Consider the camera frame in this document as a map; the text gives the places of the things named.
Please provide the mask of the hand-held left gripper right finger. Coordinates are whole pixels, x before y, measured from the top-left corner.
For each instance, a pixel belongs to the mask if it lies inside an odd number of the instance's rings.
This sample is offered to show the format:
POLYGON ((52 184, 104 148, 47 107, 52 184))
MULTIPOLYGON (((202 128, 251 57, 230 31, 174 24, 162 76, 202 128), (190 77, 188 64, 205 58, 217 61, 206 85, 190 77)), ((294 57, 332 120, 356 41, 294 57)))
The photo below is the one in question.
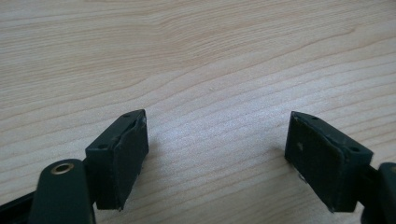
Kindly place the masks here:
POLYGON ((322 119, 290 113, 285 159, 332 212, 352 212, 359 172, 373 152, 322 119))

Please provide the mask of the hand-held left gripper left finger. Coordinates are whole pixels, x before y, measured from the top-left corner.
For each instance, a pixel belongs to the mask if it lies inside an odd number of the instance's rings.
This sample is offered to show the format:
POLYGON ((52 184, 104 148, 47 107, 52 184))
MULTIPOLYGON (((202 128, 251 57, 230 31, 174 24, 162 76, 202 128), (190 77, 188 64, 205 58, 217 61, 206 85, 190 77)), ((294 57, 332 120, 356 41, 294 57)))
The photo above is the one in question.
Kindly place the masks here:
POLYGON ((100 210, 122 210, 149 153, 146 111, 118 117, 85 153, 92 202, 100 210))

